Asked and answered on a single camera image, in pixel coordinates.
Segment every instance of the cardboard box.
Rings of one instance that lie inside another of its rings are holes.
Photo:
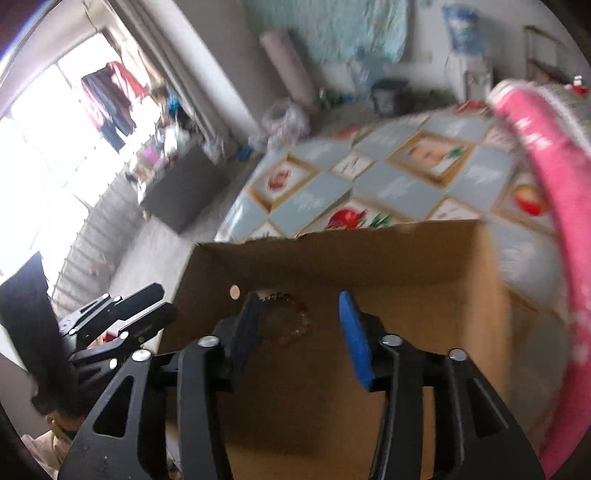
[[[237,391],[218,395],[234,477],[359,480],[369,473],[384,395],[367,393],[355,378],[339,292],[352,291],[361,309],[418,348],[465,348],[504,396],[511,328],[496,266],[485,225],[471,220],[199,245],[175,297],[179,318],[160,351],[210,333],[249,291],[295,295],[310,311],[308,335],[286,348],[260,347]],[[239,300],[229,295],[234,285]],[[432,414],[426,410],[424,478]]]

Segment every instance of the light blue blanket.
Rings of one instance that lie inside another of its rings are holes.
[[[408,33],[409,0],[242,0],[257,34],[289,30],[306,62],[352,59],[358,47],[397,62]]]

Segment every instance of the round hole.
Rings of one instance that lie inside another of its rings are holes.
[[[240,298],[240,288],[238,285],[232,285],[230,287],[230,296],[232,297],[232,300],[237,300]]]

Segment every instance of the window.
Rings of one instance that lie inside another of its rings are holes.
[[[80,200],[96,204],[160,116],[146,98],[134,107],[138,128],[119,154],[101,138],[76,86],[110,61],[121,59],[102,34],[94,35],[39,75],[0,120],[0,270],[14,270],[39,250],[50,291],[88,216]]]

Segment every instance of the curtain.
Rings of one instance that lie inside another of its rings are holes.
[[[242,0],[255,33],[288,30],[307,63],[340,63],[366,52],[398,62],[410,0]]]
[[[197,122],[203,134],[205,153],[214,163],[236,153],[238,145],[231,137],[228,126],[143,4],[139,0],[108,0],[108,5],[164,80],[176,91],[183,109]]]

